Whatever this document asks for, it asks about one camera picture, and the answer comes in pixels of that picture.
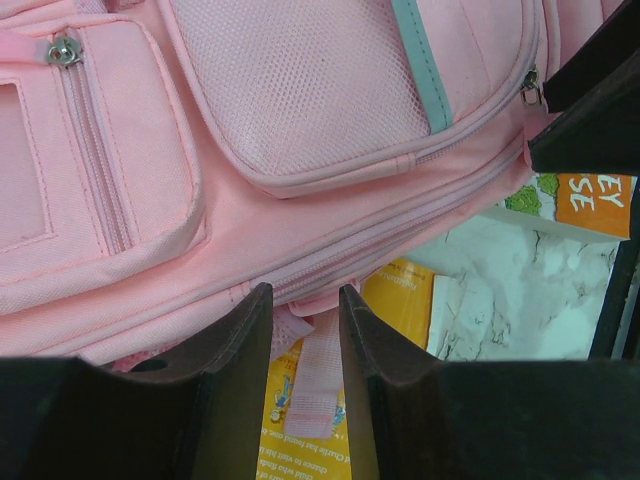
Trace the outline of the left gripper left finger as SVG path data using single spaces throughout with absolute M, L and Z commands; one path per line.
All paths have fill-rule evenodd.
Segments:
M 114 372 L 77 357 L 1 362 L 5 479 L 252 479 L 273 294 L 164 353 Z

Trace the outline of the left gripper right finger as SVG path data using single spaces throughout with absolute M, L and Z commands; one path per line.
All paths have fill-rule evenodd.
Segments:
M 432 479 L 638 477 L 637 362 L 428 355 Z

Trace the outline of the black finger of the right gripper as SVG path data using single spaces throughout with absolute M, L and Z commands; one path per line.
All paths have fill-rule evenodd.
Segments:
M 639 3 L 561 1 L 561 67 L 527 154 L 537 173 L 639 175 Z

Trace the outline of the pink school backpack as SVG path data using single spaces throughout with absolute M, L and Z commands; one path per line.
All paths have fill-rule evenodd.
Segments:
M 338 292 L 519 190 L 613 1 L 5 1 L 1 352 L 106 364 L 273 288 L 326 438 Z

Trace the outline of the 78-storey treehouse book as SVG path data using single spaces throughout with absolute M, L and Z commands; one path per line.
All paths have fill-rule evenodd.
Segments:
M 537 174 L 484 215 L 583 243 L 625 241 L 635 186 L 626 175 Z

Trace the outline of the orange paperback book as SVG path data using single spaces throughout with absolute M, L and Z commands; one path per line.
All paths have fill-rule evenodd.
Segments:
M 257 478 L 434 478 L 427 395 L 435 360 L 376 316 L 351 286 L 340 292 L 336 317 L 346 390 L 329 416 L 329 435 L 290 435 L 266 416 Z

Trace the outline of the black mounting base rail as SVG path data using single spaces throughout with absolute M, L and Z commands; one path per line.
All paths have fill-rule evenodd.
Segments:
M 613 355 L 638 256 L 638 240 L 620 243 L 596 324 L 589 359 L 609 359 Z

